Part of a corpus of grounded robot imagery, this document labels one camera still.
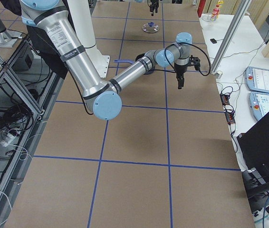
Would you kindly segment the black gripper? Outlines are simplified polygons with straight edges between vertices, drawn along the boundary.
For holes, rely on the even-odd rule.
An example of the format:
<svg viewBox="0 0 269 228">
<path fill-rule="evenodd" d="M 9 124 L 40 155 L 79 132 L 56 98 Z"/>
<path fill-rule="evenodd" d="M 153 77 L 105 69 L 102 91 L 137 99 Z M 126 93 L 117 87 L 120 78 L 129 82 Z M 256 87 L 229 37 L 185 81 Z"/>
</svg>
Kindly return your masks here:
<svg viewBox="0 0 269 228">
<path fill-rule="evenodd" d="M 184 87 L 184 73 L 187 71 L 187 68 L 188 68 L 187 65 L 179 65 L 177 63 L 174 63 L 174 69 L 176 72 L 176 78 L 178 82 L 178 89 Z"/>
<path fill-rule="evenodd" d="M 154 16 L 155 13 L 158 13 L 159 0 L 147 0 L 148 6 L 150 6 L 151 16 Z"/>
</svg>

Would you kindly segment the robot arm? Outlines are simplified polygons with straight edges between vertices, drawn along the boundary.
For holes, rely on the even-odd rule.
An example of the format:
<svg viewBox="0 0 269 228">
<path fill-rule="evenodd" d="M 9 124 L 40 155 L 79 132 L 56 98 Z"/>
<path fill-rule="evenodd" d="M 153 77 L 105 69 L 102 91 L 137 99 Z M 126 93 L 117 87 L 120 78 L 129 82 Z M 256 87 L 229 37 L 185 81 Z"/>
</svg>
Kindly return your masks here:
<svg viewBox="0 0 269 228">
<path fill-rule="evenodd" d="M 123 88 L 152 70 L 156 65 L 189 62 L 192 36 L 179 33 L 176 42 L 166 49 L 150 50 L 122 73 L 106 81 L 109 56 L 103 56 L 96 47 L 89 5 L 86 0 L 22 0 L 24 24 L 46 32 L 61 60 L 83 89 L 83 99 L 97 118 L 111 120 L 119 115 Z"/>
</svg>

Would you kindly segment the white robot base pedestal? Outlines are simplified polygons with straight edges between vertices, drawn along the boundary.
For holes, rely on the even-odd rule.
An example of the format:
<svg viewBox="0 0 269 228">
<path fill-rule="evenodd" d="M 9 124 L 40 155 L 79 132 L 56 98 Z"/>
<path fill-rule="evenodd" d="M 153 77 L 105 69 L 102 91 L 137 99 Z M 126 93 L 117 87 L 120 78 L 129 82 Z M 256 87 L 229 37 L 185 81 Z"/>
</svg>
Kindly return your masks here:
<svg viewBox="0 0 269 228">
<path fill-rule="evenodd" d="M 87 0 L 68 0 L 68 7 L 77 37 L 86 49 L 101 78 L 106 78 L 110 56 L 103 55 L 97 45 Z"/>
</svg>

